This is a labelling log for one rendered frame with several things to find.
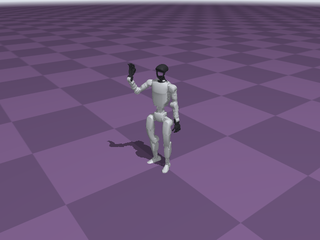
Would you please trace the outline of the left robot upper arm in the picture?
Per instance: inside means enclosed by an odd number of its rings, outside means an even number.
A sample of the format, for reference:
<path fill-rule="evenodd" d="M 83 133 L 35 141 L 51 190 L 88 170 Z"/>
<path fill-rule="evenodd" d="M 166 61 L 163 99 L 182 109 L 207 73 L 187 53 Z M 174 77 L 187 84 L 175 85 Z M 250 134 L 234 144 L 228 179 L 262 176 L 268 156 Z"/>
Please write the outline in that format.
<path fill-rule="evenodd" d="M 168 84 L 168 91 L 170 92 L 172 102 L 170 102 L 170 107 L 174 108 L 174 104 L 178 103 L 177 99 L 177 87 L 174 84 Z"/>

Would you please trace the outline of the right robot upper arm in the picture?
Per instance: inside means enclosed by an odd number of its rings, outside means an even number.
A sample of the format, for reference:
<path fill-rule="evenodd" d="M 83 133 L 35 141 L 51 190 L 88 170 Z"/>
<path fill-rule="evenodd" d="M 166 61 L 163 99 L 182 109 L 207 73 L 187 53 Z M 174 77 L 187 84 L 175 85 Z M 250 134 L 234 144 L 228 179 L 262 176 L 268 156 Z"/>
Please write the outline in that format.
<path fill-rule="evenodd" d="M 153 82 L 153 79 L 148 79 L 145 83 L 143 83 L 140 87 L 137 87 L 135 90 L 134 90 L 134 93 L 135 94 L 139 94 L 141 93 L 142 91 L 146 90 L 149 86 L 152 86 L 152 82 Z"/>

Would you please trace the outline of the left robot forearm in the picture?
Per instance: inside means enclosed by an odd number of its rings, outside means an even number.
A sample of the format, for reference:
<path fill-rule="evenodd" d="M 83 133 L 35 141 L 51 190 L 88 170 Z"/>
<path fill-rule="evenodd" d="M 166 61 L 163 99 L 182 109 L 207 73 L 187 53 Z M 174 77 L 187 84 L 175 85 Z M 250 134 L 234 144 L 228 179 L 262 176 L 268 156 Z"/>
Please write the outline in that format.
<path fill-rule="evenodd" d="M 174 104 L 174 108 L 172 109 L 172 111 L 173 111 L 173 118 L 176 120 L 176 123 L 180 121 L 178 110 L 179 110 L 179 106 L 178 106 L 178 103 L 176 102 L 176 103 Z M 173 119 L 173 120 L 174 120 L 174 119 Z"/>

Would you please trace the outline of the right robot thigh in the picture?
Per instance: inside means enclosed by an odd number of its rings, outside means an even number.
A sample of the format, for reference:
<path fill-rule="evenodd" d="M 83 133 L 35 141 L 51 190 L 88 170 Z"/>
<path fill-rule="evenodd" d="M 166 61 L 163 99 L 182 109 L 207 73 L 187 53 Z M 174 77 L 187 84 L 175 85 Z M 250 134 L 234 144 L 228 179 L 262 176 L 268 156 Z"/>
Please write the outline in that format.
<path fill-rule="evenodd" d="M 156 121 L 154 119 L 154 113 L 149 114 L 148 117 L 146 118 L 146 132 L 147 132 L 149 139 L 153 143 L 157 143 L 159 141 L 159 137 L 157 135 L 155 135 L 154 121 Z"/>

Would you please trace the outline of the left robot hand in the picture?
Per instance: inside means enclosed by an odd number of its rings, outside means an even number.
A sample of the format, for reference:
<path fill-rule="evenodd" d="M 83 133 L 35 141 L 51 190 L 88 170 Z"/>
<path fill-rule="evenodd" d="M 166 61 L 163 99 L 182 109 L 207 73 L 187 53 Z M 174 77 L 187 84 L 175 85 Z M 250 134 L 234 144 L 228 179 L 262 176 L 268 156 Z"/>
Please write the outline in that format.
<path fill-rule="evenodd" d="M 174 133 L 176 133 L 176 132 L 178 132 L 179 130 L 181 130 L 181 127 L 180 127 L 180 124 L 179 124 L 180 121 L 176 122 L 176 120 L 174 119 L 174 123 L 175 123 L 175 125 L 174 125 L 174 128 L 173 128 L 172 131 L 174 131 L 174 129 L 175 129 Z"/>

